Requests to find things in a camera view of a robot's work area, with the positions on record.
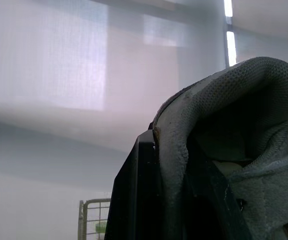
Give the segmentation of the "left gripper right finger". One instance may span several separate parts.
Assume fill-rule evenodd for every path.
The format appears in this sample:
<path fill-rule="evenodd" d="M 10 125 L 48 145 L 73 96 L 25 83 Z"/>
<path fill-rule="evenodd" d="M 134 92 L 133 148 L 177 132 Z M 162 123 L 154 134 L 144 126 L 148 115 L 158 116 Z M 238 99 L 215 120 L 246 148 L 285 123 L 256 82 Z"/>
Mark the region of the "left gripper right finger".
<path fill-rule="evenodd" d="M 187 141 L 186 238 L 250 240 L 242 215 L 244 201 L 234 196 L 229 181 L 194 139 Z"/>

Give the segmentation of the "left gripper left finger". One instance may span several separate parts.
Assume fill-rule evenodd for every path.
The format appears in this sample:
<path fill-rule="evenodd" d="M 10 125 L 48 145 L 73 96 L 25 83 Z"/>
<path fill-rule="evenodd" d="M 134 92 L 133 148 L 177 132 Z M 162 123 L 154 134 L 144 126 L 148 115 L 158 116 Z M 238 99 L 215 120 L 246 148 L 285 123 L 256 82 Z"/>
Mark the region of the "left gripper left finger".
<path fill-rule="evenodd" d="M 161 193 L 158 147 L 149 129 L 137 137 L 114 180 L 105 239 L 161 239 Z"/>

